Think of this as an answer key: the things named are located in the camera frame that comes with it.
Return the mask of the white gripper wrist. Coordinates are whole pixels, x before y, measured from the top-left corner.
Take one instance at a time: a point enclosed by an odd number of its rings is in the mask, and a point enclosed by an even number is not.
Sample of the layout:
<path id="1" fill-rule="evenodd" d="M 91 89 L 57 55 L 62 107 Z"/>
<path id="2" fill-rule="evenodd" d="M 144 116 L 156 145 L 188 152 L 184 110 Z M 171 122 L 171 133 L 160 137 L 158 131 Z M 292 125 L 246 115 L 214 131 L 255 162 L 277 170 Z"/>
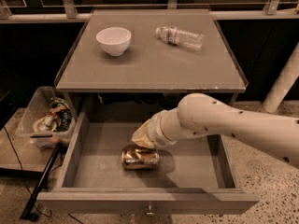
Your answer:
<path id="1" fill-rule="evenodd" d="M 177 142 L 178 115 L 175 110 L 163 110 L 144 122 L 131 140 L 140 147 L 169 147 Z"/>

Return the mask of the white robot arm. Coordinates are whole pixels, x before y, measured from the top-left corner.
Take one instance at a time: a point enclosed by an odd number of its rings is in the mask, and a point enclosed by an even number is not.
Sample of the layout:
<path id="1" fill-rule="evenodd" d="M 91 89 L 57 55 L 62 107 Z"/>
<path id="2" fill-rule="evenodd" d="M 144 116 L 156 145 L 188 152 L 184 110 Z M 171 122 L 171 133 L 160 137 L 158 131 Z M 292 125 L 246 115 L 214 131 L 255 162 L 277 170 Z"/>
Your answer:
<path id="1" fill-rule="evenodd" d="M 240 110 L 203 93 L 183 97 L 178 106 L 148 119 L 133 136 L 141 147 L 169 147 L 185 139 L 221 134 L 299 167 L 299 120 L 278 116 L 278 108 L 299 77 L 295 49 L 263 101 L 264 112 Z"/>

